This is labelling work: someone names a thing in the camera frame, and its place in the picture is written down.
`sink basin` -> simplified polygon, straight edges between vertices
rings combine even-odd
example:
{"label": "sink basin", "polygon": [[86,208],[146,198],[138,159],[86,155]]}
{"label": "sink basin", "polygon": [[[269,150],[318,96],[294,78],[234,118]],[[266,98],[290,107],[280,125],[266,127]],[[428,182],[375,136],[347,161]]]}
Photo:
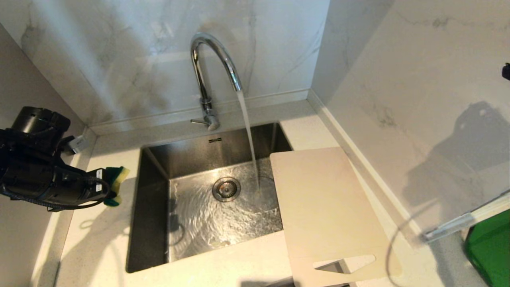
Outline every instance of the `sink basin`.
{"label": "sink basin", "polygon": [[278,123],[251,131],[258,177],[245,129],[142,149],[128,272],[283,229],[269,155],[292,149]]}

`water stream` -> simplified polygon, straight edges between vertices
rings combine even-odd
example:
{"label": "water stream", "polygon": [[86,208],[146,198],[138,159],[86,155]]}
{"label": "water stream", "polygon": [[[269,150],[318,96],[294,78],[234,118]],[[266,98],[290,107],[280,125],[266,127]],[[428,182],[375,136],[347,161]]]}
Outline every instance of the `water stream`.
{"label": "water stream", "polygon": [[246,132],[248,133],[248,141],[250,142],[251,161],[253,162],[253,170],[255,171],[257,190],[259,190],[259,171],[257,169],[257,160],[255,159],[255,149],[253,148],[253,139],[251,138],[250,121],[248,119],[248,111],[246,110],[246,104],[244,103],[243,91],[237,92],[237,98],[239,99],[239,103],[241,104],[241,110],[243,112],[244,126],[246,127]]}

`sink drain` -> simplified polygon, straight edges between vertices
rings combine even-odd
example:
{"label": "sink drain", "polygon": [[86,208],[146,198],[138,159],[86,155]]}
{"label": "sink drain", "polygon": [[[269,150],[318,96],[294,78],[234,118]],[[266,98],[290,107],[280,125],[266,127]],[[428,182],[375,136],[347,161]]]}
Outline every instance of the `sink drain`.
{"label": "sink drain", "polygon": [[241,191],[241,184],[233,177],[218,179],[213,185],[213,196],[221,202],[234,200]]}

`white cutting board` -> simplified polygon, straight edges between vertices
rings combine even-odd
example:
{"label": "white cutting board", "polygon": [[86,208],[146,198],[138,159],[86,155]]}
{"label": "white cutting board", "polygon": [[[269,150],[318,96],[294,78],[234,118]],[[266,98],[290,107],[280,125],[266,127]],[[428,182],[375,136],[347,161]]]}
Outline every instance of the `white cutting board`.
{"label": "white cutting board", "polygon": [[[296,286],[319,287],[400,274],[400,264],[341,148],[270,156]],[[314,263],[373,254],[352,274]]]}

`sponge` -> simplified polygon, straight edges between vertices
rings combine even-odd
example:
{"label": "sponge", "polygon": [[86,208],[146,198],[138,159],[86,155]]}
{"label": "sponge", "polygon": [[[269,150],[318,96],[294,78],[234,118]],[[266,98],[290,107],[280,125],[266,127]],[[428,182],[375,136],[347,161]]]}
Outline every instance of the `sponge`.
{"label": "sponge", "polygon": [[122,198],[120,197],[120,184],[126,179],[130,170],[121,166],[119,168],[106,168],[106,173],[109,176],[109,180],[107,182],[110,185],[110,192],[114,193],[115,196],[113,198],[107,198],[103,203],[106,206],[119,206],[122,203]]}

